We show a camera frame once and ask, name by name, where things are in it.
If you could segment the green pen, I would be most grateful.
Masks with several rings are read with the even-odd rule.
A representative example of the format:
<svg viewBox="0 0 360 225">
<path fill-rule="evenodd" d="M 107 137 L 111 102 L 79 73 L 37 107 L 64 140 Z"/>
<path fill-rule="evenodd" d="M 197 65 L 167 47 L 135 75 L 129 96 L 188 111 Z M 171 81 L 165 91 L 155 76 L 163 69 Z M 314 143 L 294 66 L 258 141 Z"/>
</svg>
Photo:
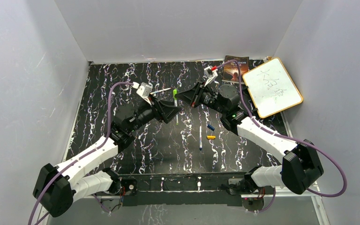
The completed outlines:
<svg viewBox="0 0 360 225">
<path fill-rule="evenodd" d="M 178 106 L 178 100 L 176 98 L 174 98 L 174 104 L 177 107 Z M 176 113 L 176 125 L 179 124 L 179 118 L 178 118 L 178 113 Z"/>
</svg>

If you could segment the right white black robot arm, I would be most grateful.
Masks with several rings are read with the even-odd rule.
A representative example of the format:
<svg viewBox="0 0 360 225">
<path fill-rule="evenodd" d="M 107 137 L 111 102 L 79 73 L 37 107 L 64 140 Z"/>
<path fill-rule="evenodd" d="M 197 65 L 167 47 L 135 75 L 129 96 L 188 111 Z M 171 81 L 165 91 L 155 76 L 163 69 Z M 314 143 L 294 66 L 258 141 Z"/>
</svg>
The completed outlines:
<svg viewBox="0 0 360 225">
<path fill-rule="evenodd" d="M 295 142 L 288 137 L 277 137 L 271 130 L 265 132 L 267 127 L 256 125 L 241 108 L 235 86 L 224 84 L 214 91 L 210 85 L 197 82 L 195 87 L 178 92 L 175 97 L 192 108 L 204 105 L 217 111 L 228 131 L 252 141 L 281 162 L 279 166 L 254 167 L 242 181 L 229 186 L 233 190 L 258 194 L 263 187 L 279 186 L 300 195 L 323 175 L 321 161 L 316 150 L 311 148 L 311 142 Z"/>
</svg>

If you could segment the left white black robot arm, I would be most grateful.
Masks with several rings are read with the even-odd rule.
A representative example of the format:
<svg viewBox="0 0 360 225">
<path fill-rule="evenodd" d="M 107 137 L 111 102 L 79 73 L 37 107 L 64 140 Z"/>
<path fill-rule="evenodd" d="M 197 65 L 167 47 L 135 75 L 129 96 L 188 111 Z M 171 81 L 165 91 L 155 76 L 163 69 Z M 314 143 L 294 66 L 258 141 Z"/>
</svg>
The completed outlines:
<svg viewBox="0 0 360 225">
<path fill-rule="evenodd" d="M 116 108 L 108 133 L 86 150 L 56 166 L 44 165 L 33 196 L 54 218 L 64 214 L 79 199 L 107 192 L 116 195 L 123 188 L 119 176 L 110 169 L 89 175 L 94 168 L 118 155 L 135 140 L 134 132 L 151 120 L 169 123 L 182 110 L 173 101 L 149 97 L 138 108 L 132 104 Z"/>
</svg>

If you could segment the green pen cap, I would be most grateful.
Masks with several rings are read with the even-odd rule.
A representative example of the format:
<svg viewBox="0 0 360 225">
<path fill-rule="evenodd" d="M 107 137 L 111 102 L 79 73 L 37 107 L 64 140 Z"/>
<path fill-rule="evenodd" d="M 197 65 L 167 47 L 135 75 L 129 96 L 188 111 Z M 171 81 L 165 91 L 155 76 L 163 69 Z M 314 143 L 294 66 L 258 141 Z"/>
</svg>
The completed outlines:
<svg viewBox="0 0 360 225">
<path fill-rule="evenodd" d="M 174 90 L 173 90 L 173 99 L 174 99 L 174 100 L 177 100 L 176 94 L 177 94 L 177 89 L 174 89 Z"/>
</svg>

